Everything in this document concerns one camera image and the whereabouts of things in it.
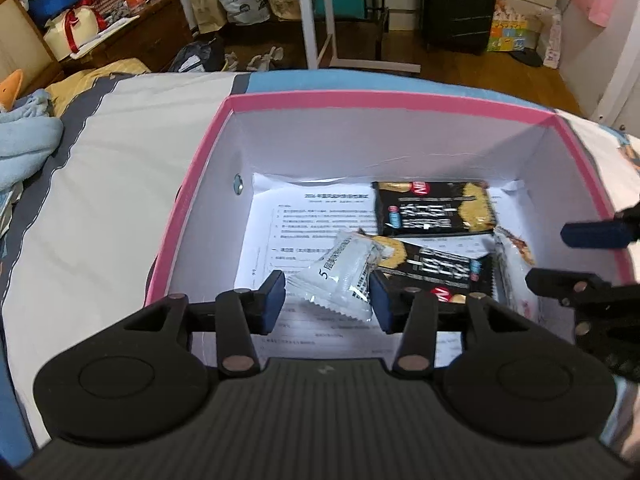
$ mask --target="red logo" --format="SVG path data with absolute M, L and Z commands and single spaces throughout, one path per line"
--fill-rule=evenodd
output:
M 435 294 L 439 301 L 443 301 L 444 303 L 449 303 L 451 301 L 452 295 L 449 292 L 449 289 L 444 288 L 443 286 L 437 286 L 436 288 L 431 289 L 431 293 Z
M 426 182 L 412 182 L 411 191 L 413 191 L 416 195 L 428 195 L 430 192 L 430 187 Z

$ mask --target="wooden headboard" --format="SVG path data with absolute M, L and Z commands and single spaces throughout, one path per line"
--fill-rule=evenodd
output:
M 21 95 L 64 77 L 60 63 L 18 0 L 0 0 L 0 81 L 24 71 Z

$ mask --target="black snack package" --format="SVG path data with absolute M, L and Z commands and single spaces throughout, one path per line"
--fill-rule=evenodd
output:
M 381 236 L 488 233 L 495 214 L 484 182 L 374 182 Z
M 394 250 L 378 264 L 388 280 L 398 288 L 417 292 L 421 288 L 440 301 L 464 303 L 470 292 L 494 294 L 494 256 L 471 259 L 458 254 L 435 251 L 393 238 L 373 239 Z

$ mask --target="red ribbon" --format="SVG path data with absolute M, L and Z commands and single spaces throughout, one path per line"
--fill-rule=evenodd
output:
M 74 40 L 74 34 L 72 30 L 72 27 L 77 25 L 80 21 L 80 19 L 76 16 L 76 9 L 83 6 L 89 7 L 95 15 L 96 22 L 98 22 L 98 31 L 101 32 L 105 28 L 107 28 L 107 23 L 104 21 L 104 18 L 100 15 L 100 13 L 92 7 L 93 4 L 94 0 L 80 0 L 65 14 L 66 41 L 69 44 L 71 52 L 73 52 L 74 54 L 77 54 L 79 52 L 78 46 L 76 45 L 76 40 Z

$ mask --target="bed sheet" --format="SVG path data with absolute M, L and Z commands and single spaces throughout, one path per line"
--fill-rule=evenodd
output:
M 98 80 L 63 114 L 63 145 L 16 208 L 7 240 L 11 264 L 0 274 L 6 357 L 37 446 L 49 439 L 33 400 L 37 371 L 142 306 L 175 195 L 224 98 L 232 92 L 327 88 L 456 94 L 539 107 L 496 92 L 345 70 Z M 613 135 L 589 121 L 565 118 L 590 149 L 610 195 L 620 197 L 612 198 L 618 208 L 631 193 L 610 160 Z M 637 199 L 636 181 L 631 189 Z M 8 378 L 0 380 L 0 446 L 27 436 L 18 427 L 10 387 Z M 17 423 L 7 426 L 5 413 Z M 6 455 L 14 465 L 31 452 L 29 439 L 21 442 Z

